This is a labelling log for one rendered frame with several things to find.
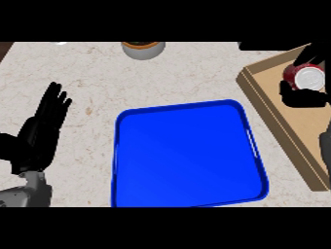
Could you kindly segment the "cardboard box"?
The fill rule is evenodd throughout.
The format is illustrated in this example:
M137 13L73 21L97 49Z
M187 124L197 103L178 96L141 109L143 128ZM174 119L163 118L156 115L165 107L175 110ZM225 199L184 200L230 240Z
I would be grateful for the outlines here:
M246 66L237 82L309 188L324 192L330 190L330 175L321 157L320 134L330 124L331 106L292 108L280 95L284 69L303 48L300 46Z

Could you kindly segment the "grey pot with orange rim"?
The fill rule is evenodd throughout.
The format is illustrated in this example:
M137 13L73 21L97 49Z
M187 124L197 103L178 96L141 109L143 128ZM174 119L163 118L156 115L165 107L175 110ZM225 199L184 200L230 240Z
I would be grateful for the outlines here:
M151 42L148 44L140 45L129 42L122 43L123 51L126 55L137 60L148 60L156 58L165 51L165 42Z

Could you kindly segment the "blue tray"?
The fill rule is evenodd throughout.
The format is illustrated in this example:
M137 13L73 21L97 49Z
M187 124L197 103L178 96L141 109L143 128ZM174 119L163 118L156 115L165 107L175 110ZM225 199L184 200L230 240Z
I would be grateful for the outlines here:
M233 99L125 111L116 121L112 205L258 201L269 180L246 109Z

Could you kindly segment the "red can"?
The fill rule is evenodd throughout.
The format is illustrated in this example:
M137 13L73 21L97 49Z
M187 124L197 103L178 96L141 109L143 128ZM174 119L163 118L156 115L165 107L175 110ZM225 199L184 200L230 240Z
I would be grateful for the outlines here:
M284 80L290 83L293 90L323 90L326 87L324 69L311 63L300 66L292 64L284 70Z

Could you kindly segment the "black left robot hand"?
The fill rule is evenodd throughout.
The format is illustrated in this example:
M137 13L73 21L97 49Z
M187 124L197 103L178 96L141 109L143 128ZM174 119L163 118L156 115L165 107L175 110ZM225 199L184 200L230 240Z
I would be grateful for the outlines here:
M11 163L16 175L27 171L44 171L51 165L72 103L63 85L52 82L20 134L14 136L0 132L0 160Z

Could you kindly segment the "black appliance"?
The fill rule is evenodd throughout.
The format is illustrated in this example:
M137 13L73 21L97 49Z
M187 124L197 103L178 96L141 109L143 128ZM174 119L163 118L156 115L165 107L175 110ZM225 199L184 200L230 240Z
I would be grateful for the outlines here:
M306 42L240 42L241 51L289 51Z

